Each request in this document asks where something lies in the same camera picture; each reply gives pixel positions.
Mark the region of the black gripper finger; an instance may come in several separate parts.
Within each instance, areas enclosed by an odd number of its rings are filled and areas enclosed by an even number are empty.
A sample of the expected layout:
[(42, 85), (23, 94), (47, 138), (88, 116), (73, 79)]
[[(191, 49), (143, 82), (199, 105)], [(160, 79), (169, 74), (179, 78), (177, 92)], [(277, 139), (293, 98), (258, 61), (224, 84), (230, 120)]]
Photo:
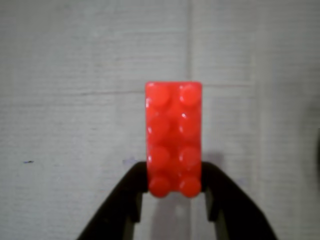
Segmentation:
[(147, 163), (134, 164), (113, 188), (79, 235), (79, 240), (132, 240), (148, 192)]
[(201, 163), (201, 185), (217, 240), (277, 239), (260, 208), (215, 164)]

